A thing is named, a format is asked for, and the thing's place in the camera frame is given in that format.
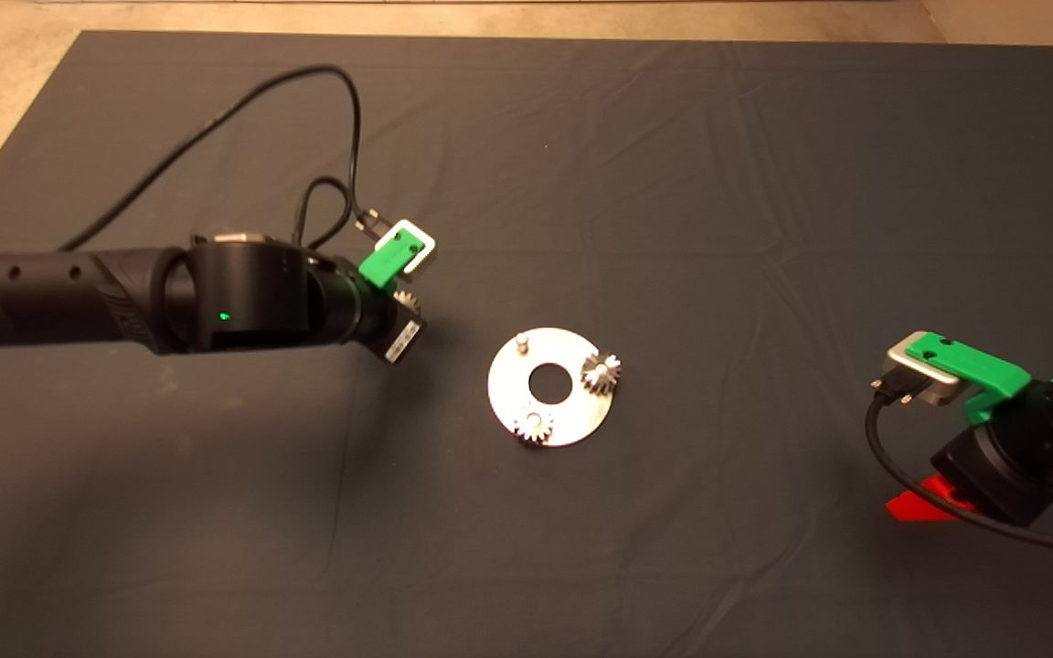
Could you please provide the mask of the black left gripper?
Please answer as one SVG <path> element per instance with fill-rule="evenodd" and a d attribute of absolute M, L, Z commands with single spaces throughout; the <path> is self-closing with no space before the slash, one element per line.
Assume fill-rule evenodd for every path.
<path fill-rule="evenodd" d="M 365 302 L 356 341 L 386 364 L 397 364 L 417 342 L 428 322 L 414 294 L 380 294 Z"/>

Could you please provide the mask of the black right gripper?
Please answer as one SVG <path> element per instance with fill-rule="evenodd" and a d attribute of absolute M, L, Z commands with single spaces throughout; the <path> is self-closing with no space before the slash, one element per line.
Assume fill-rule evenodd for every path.
<path fill-rule="evenodd" d="M 1028 527 L 1053 505 L 1053 420 L 992 420 L 962 430 L 933 454 L 920 486 L 957 511 Z M 886 511 L 900 522 L 947 522 L 953 513 L 914 491 L 899 493 Z"/>

